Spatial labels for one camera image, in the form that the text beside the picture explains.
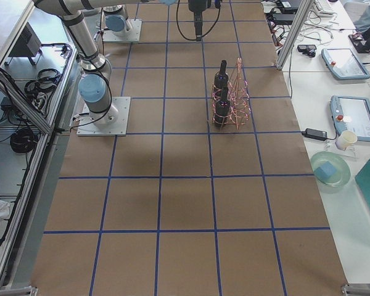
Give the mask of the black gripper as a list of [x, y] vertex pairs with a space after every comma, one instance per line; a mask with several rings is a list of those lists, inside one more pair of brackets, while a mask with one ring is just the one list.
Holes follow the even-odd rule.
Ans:
[[188, 9], [194, 13], [195, 40], [202, 40], [202, 12], [210, 8], [211, 0], [188, 0]]

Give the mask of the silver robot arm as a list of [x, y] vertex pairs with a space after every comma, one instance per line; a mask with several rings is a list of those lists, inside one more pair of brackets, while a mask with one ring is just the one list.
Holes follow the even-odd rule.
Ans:
[[125, 5], [106, 6], [103, 8], [105, 30], [115, 35], [129, 33], [133, 29]]
[[80, 55], [81, 67], [86, 73], [78, 85], [78, 91], [88, 106], [92, 122], [110, 119], [112, 92], [110, 76], [112, 67], [98, 49], [84, 20], [84, 10], [118, 10], [127, 4], [139, 1], [34, 1], [36, 8], [60, 19]]

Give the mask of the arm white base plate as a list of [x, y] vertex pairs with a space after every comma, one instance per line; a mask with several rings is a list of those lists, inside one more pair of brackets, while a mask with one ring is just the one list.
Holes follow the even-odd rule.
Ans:
[[112, 31], [104, 29], [103, 40], [106, 43], [138, 43], [141, 35], [142, 20], [130, 19], [133, 29], [129, 33], [115, 35]]
[[90, 114], [86, 104], [76, 134], [78, 136], [125, 136], [130, 112], [130, 97], [113, 97], [112, 105], [107, 114]]

